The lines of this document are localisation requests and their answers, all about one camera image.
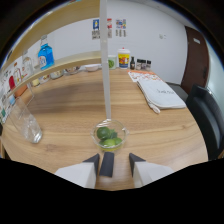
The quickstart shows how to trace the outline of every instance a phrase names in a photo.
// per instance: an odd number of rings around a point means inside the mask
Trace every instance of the door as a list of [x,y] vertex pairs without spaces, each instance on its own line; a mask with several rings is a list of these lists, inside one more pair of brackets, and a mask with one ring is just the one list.
[[186,27],[188,54],[181,87],[190,93],[193,84],[205,87],[208,78],[209,55],[204,37],[197,30]]

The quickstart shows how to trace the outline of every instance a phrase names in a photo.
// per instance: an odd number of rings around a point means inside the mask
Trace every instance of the black chair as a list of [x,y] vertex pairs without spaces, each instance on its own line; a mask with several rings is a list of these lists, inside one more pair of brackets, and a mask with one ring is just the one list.
[[204,137],[208,160],[220,158],[224,150],[224,118],[215,99],[207,89],[193,85],[186,104]]

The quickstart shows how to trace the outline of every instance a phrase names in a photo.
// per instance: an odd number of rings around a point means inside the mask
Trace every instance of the blue bottle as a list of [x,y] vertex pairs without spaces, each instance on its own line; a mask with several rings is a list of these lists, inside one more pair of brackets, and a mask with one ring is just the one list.
[[44,70],[54,65],[53,51],[47,43],[47,35],[41,37],[41,49],[38,53],[40,69]]

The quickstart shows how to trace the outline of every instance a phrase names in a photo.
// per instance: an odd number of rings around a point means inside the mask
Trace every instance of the floor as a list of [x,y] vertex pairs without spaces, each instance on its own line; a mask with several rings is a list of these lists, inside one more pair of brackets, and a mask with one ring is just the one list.
[[177,84],[167,83],[175,93],[184,101],[186,102],[188,94]]

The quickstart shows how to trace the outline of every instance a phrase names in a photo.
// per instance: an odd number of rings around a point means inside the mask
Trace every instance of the white stick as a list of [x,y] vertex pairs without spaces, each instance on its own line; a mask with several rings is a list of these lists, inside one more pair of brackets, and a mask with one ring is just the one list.
[[100,1],[100,47],[101,64],[103,73],[104,100],[106,107],[106,117],[111,119],[110,105],[110,77],[108,66],[108,44],[107,44],[107,0]]

